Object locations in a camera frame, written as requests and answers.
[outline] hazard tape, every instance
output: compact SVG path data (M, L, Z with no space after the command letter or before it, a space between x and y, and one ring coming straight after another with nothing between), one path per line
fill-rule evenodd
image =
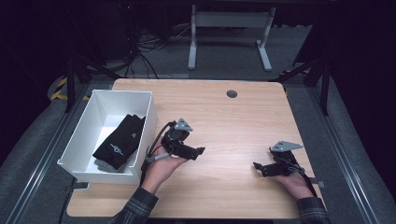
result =
M64 76L59 82L56 90L50 97L51 100L67 100L67 95L61 95L61 91L64 88L64 84L67 82L67 76ZM91 96L85 95L82 100L90 100Z

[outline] gray carpet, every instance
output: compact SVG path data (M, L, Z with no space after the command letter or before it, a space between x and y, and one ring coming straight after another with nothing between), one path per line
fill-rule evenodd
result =
M272 72L263 70L259 52L254 45L262 32L254 29L244 30L238 35L219 29L201 31L198 35L194 71L187 69L190 46L187 36L164 49L152 50L144 55L160 78L266 81L276 78L282 70L292 69L292 61L309 29L310 27L272 29L266 45L273 66ZM109 66L116 63L118 62L109 62ZM147 78L148 69L142 60L135 59L131 68L135 78ZM133 77L131 71L128 71L127 77ZM153 78L150 70L148 77ZM337 145L326 128L326 123L329 122L373 208L377 220L372 223L396 223L395 202L367 157L334 83L331 82L329 92L329 116L323 117L318 110L320 85L308 89L302 84L303 78L304 75L294 77L286 81L284 87L317 179L326 185L321 192L332 222L369 223L350 188L343 164L337 159ZM54 80L49 95L58 83L59 79ZM89 95L93 89L107 90L111 85L110 78L95 75L88 86L78 83L77 90L81 91L81 95ZM60 219L62 223L106 223L106 217L82 218L66 214L64 207L69 195L67 187L74 179L56 164L86 104L87 101L78 101L74 109L65 114L66 101L52 101L13 148L0 169L0 223L7 223L10 214L17 217L14 223L58 223ZM64 124L64 129L60 130L60 124ZM44 163L41 161L43 155L48 158L47 166L41 169L44 174L39 175L43 178L38 180L36 189L24 192L30 177L37 176L37 165ZM274 222L299 223L298 220Z

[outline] person's right hand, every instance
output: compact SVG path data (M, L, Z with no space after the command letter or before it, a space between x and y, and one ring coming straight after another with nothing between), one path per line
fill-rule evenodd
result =
M297 172L293 172L288 176L275 175L271 178L282 183L296 200L314 197L304 178Z

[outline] person's left hand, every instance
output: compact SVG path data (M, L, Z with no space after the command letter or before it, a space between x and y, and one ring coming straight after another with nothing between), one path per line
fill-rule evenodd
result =
M161 138L158 139L157 145L154 147L157 149L153 153L153 156L158 156L166 153L165 148L161 146L161 140ZM187 159L184 158L174 158L172 156L167 156L165 158L152 162L148 166L146 178L143 181L141 187L148 192L155 194L163 181L168 179L169 176L171 176L171 174L176 170L176 168L186 161Z

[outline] background desk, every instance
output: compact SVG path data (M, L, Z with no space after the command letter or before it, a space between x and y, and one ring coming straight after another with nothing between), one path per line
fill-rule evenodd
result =
M157 133L171 120L185 119L193 132L185 144L206 147L160 187L152 217L294 218L294 199L253 162L274 163L268 148L279 140L302 144L283 87L278 83L209 80L118 79L115 91L152 91ZM229 98L228 90L237 91ZM293 151L314 176L304 148ZM136 186L91 184L73 193L69 216L111 217Z

